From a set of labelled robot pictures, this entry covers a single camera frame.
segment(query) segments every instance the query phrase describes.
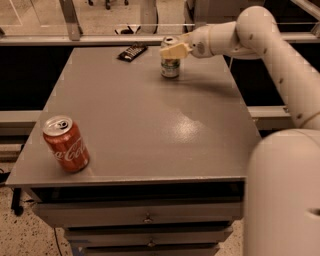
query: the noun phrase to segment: silver can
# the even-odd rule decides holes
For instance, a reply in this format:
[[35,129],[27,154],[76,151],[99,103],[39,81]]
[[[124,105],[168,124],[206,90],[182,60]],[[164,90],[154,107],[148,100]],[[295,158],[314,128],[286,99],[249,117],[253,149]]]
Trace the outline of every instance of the silver can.
[[[161,48],[178,43],[178,38],[167,36],[161,43]],[[163,59],[161,58],[161,75],[167,78],[175,78],[180,73],[180,59]]]

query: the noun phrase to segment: speckled floor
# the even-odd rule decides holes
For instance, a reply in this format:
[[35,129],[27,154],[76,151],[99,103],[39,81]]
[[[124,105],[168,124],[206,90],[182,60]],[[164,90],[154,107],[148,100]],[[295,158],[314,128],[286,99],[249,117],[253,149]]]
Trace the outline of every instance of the speckled floor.
[[[4,171],[10,171],[13,165],[0,162]],[[22,194],[20,205],[24,212],[17,217],[11,210],[12,195],[10,188],[0,187],[0,256],[58,256],[54,231],[33,213],[33,203],[24,202],[30,198]],[[233,229],[226,242],[220,244],[221,249],[216,256],[242,256],[243,221],[235,221]],[[62,255],[72,255],[69,243],[63,237],[63,229],[57,228],[56,231]]]

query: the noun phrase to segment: drawer handle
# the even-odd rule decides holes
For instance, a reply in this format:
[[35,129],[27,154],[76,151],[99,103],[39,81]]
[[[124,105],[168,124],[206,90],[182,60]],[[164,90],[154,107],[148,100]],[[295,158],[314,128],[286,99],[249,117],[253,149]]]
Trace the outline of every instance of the drawer handle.
[[146,218],[143,220],[143,222],[144,222],[145,224],[151,224],[151,223],[153,223],[153,219],[151,219],[149,213],[147,214],[147,216],[146,216]]
[[148,247],[150,247],[150,248],[156,246],[156,244],[153,242],[152,239],[150,240],[150,242],[149,242],[147,245],[148,245]]

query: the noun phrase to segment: black object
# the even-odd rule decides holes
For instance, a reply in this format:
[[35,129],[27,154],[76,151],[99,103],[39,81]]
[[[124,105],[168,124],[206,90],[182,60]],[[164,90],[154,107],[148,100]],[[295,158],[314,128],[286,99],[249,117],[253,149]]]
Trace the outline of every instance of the black object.
[[127,29],[122,29],[121,31],[114,31],[117,35],[119,35],[119,32],[121,35],[129,35],[129,34],[134,34],[135,32],[132,30],[130,26],[127,26]]
[[14,211],[16,216],[21,216],[23,213],[23,207],[20,206],[21,188],[15,188],[13,190],[11,210]]
[[[88,0],[88,3],[89,3],[90,6],[93,6],[92,0]],[[128,5],[128,4],[129,4],[129,1],[128,1],[128,0],[124,0],[124,4],[125,4],[125,5]],[[110,9],[111,9],[110,0],[106,0],[106,9],[107,9],[107,10],[110,10]]]
[[147,49],[148,49],[148,46],[146,46],[143,43],[134,43],[127,50],[120,53],[118,56],[118,59],[131,62]]

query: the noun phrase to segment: table surface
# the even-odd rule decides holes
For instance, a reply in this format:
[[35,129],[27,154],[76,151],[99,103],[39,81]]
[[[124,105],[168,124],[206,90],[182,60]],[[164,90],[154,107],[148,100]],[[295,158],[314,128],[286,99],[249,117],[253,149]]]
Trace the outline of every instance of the table surface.
[[[222,56],[160,74],[159,47],[131,63],[127,47],[75,48],[8,178],[12,187],[244,180],[260,135]],[[42,138],[44,122],[68,115],[91,160],[64,172]]]

